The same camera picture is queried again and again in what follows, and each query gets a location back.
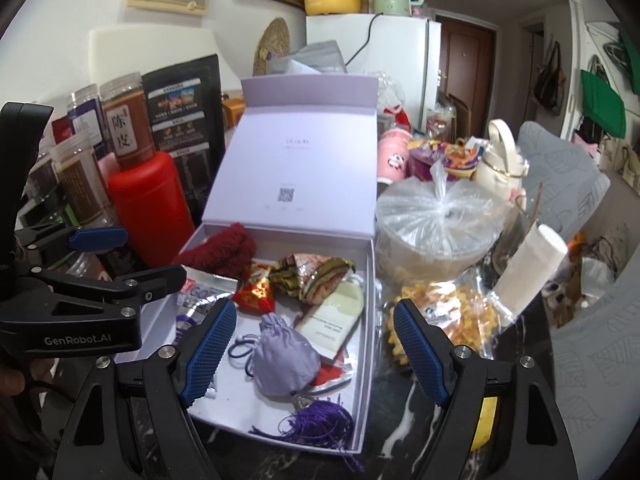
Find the candy wrapper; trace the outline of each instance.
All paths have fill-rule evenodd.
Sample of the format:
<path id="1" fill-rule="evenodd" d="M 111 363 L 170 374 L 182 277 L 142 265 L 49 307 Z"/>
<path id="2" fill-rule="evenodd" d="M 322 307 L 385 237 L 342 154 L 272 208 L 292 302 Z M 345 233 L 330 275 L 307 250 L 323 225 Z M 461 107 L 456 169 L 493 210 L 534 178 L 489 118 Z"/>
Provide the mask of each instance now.
<path id="1" fill-rule="evenodd" d="M 242 272 L 242 287 L 233 300 L 238 307 L 252 314 L 268 314 L 274 311 L 275 302 L 269 281 L 273 267 L 252 262 Z"/>
<path id="2" fill-rule="evenodd" d="M 334 256 L 292 254 L 278 260 L 270 273 L 270 280 L 292 298 L 306 304 L 318 305 L 331 294 L 355 263 Z"/>
<path id="3" fill-rule="evenodd" d="M 351 381 L 353 377 L 351 361 L 347 351 L 342 349 L 333 363 L 320 362 L 320 371 L 306 388 L 305 393 L 321 395 Z"/>
<path id="4" fill-rule="evenodd" d="M 175 299 L 176 309 L 174 345 L 180 342 L 188 329 L 202 323 L 217 300 L 231 296 L 238 288 L 238 280 L 207 274 L 191 267 L 184 268 L 187 281 L 179 293 L 171 296 Z M 210 399 L 216 397 L 214 378 L 211 378 L 205 396 Z"/>
<path id="5" fill-rule="evenodd" d="M 482 357 L 493 357 L 494 336 L 505 330 L 514 318 L 492 292 L 482 290 L 482 280 L 476 267 L 471 267 L 452 282 L 416 283 L 404 286 L 394 305 L 407 298 L 415 303 L 429 324 L 439 326 L 455 345 L 467 345 Z M 398 335 L 394 330 L 393 309 L 386 326 L 388 342 L 393 345 L 395 359 L 409 364 Z"/>

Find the hanging bag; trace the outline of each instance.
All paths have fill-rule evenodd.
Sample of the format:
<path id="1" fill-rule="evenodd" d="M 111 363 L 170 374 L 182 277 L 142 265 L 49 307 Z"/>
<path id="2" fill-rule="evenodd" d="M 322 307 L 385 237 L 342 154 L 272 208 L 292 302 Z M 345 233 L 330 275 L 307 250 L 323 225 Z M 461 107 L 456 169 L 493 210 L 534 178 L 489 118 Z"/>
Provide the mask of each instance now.
<path id="1" fill-rule="evenodd" d="M 548 63 L 543 67 L 533 89 L 534 100 L 546 110 L 559 114 L 564 100 L 565 76 L 562 72 L 560 43 L 554 43 Z"/>
<path id="2" fill-rule="evenodd" d="M 593 56 L 589 71 L 581 70 L 582 110 L 584 116 L 600 126 L 611 137 L 624 139 L 626 112 L 622 98 L 610 86 L 608 78 L 598 76 L 604 72 L 598 56 Z"/>

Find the pink cup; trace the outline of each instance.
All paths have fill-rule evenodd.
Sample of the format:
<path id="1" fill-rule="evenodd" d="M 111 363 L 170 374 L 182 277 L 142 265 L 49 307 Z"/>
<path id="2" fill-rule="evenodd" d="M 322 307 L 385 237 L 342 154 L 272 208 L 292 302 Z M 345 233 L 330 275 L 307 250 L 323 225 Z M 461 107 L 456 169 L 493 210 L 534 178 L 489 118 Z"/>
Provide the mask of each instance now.
<path id="1" fill-rule="evenodd" d="M 378 143 L 378 182 L 391 184 L 404 178 L 409 150 L 407 139 L 385 134 Z"/>
<path id="2" fill-rule="evenodd" d="M 387 137 L 394 137 L 396 139 L 403 139 L 405 142 L 409 142 L 414 137 L 407 130 L 402 130 L 401 128 L 392 128 L 387 130 L 382 134 L 381 140 Z"/>

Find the open gift box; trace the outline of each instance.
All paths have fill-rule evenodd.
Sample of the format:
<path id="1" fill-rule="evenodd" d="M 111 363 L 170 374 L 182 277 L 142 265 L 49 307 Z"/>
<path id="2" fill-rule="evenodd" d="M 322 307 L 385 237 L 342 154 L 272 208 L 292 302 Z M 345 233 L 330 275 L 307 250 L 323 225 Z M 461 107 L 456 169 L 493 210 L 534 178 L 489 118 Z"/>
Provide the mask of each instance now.
<path id="1" fill-rule="evenodd" d="M 351 381 L 318 399 L 340 402 L 353 417 L 344 450 L 279 442 L 249 433 L 280 434 L 293 412 L 289 401 L 263 397 L 244 372 L 244 361 L 225 353 L 215 375 L 215 398 L 197 399 L 194 418 L 243 436 L 311 452 L 360 453 L 369 408 L 374 359 L 374 210 L 376 205 L 376 78 L 359 75 L 273 75 L 245 79 L 246 111 L 222 161 L 202 218 L 183 250 L 233 222 L 245 225 L 256 259 L 273 262 L 292 253 L 341 256 L 364 276 L 365 306 L 345 345 Z M 143 346 L 117 360 L 142 359 L 175 336 L 175 299 L 143 309 Z M 290 302 L 276 313 L 290 323 L 300 312 Z M 232 337 L 260 333 L 259 316 L 238 311 Z"/>

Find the handbag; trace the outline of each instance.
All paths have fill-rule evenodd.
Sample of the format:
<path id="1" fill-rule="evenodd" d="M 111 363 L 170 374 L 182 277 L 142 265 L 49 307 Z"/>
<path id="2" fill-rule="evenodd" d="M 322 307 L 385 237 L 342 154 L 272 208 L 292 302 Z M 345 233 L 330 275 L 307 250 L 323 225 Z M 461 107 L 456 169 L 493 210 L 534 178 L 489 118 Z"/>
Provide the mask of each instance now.
<path id="1" fill-rule="evenodd" d="M 582 79 L 582 110 L 587 118 L 600 126 L 611 137 L 624 139 L 626 111 L 622 98 L 609 84 L 609 79 L 598 76 L 604 72 L 598 56 L 593 56 L 590 70 L 580 71 Z"/>
<path id="2" fill-rule="evenodd" d="M 640 160 L 631 146 L 622 147 L 623 167 L 618 171 L 633 190 L 640 194 Z"/>
<path id="3" fill-rule="evenodd" d="M 564 82 L 560 43 L 554 43 L 548 63 L 540 71 L 533 88 L 534 100 L 546 110 L 560 114 L 564 100 Z"/>

